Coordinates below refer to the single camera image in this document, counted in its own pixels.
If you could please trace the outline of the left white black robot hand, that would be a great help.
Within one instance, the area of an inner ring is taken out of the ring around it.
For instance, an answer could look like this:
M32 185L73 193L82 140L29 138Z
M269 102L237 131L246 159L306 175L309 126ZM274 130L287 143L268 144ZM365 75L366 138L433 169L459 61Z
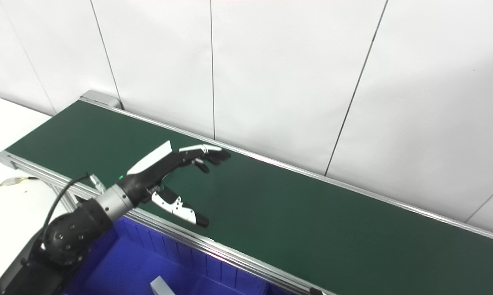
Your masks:
M134 164L116 184L134 206L152 201L181 220L207 228L209 219L183 202L172 189L163 186L162 181L177 168L185 166L196 166L209 173L206 163L218 166L230 157L231 153L219 146L199 144L175 151L171 142L166 141Z

